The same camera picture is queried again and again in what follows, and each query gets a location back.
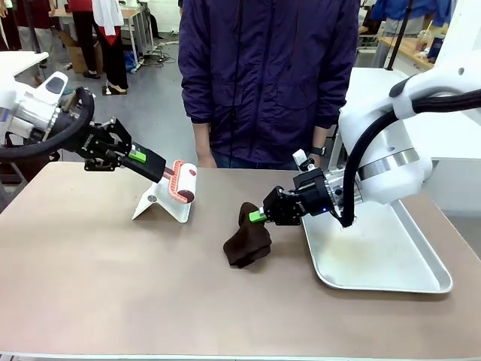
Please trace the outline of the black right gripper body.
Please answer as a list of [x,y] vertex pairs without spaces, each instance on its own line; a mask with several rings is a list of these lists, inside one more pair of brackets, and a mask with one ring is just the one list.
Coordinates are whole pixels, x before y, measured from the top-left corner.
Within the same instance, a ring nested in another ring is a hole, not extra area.
[[315,217],[328,211],[328,191],[322,169],[302,172],[293,178],[293,182],[297,196],[294,207],[296,217],[307,214]]

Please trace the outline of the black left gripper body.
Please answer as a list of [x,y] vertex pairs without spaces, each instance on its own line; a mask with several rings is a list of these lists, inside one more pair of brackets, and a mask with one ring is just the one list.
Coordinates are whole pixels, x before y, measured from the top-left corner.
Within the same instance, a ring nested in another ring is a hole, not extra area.
[[112,160],[110,146],[113,138],[109,133],[111,123],[90,122],[77,139],[77,154],[84,159]]

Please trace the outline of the person's right hand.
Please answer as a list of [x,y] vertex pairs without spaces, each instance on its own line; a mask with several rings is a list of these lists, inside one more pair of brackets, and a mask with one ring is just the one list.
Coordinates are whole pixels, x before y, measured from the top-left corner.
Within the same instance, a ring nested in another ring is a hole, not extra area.
[[198,159],[198,167],[201,168],[216,168],[216,160],[211,153],[210,147],[197,147],[196,155]]

